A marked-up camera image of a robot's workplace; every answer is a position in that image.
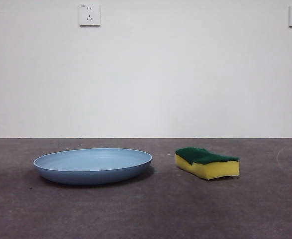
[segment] white wall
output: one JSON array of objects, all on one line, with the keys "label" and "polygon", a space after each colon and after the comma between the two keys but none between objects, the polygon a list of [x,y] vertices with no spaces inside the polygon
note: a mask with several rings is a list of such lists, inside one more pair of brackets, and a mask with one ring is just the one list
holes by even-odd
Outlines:
[{"label": "white wall", "polygon": [[291,0],[0,0],[0,137],[292,137]]}]

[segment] sponge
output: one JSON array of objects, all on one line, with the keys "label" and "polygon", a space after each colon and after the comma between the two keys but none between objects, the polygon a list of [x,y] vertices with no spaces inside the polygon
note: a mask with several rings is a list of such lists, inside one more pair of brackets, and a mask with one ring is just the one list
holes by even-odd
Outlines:
[{"label": "sponge", "polygon": [[176,165],[199,178],[213,179],[239,175],[239,158],[221,156],[204,148],[181,148],[175,154]]}]

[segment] plate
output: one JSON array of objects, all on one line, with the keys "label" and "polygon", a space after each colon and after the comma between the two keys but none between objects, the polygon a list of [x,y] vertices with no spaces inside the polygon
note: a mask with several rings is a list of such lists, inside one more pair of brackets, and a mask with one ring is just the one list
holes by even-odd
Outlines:
[{"label": "plate", "polygon": [[39,174],[53,182],[94,185],[132,178],[151,163],[149,153],[125,148],[91,148],[51,153],[34,160]]}]

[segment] plate rim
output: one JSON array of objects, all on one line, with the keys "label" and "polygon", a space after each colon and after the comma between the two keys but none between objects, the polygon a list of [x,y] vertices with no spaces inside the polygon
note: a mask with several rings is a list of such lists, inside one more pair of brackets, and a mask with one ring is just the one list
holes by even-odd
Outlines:
[{"label": "plate rim", "polygon": [[[94,150],[94,149],[120,149],[120,150],[137,151],[137,152],[148,154],[150,156],[150,158],[146,162],[138,164],[138,165],[135,165],[135,166],[124,167],[124,168],[115,168],[115,169],[102,169],[102,170],[56,170],[56,169],[44,168],[44,167],[41,167],[41,166],[36,164],[36,161],[38,159],[43,158],[45,156],[49,156],[49,155],[53,155],[53,154],[57,154],[57,153],[63,153],[63,152],[81,151],[81,150]],[[147,153],[147,152],[144,152],[144,151],[141,151],[141,150],[137,150],[137,149],[130,149],[130,148],[81,148],[81,149],[72,149],[72,150],[65,150],[65,151],[60,151],[60,152],[44,154],[44,155],[34,159],[33,160],[33,165],[34,165],[35,168],[40,168],[40,169],[49,170],[49,171],[56,171],[56,172],[102,172],[102,171],[113,171],[113,170],[119,170],[119,169],[134,168],[134,167],[138,167],[138,166],[147,164],[147,163],[151,162],[151,160],[152,160],[152,155],[150,153]]]}]

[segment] floor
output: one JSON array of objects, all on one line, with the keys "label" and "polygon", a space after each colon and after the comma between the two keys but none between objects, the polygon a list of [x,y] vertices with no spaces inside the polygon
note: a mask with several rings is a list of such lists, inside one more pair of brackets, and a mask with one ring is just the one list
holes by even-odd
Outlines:
[{"label": "floor", "polygon": [[[240,157],[206,181],[175,166],[197,146]],[[120,147],[149,152],[140,176],[104,186],[41,178],[35,158]],[[292,239],[292,139],[0,139],[0,239]]]}]

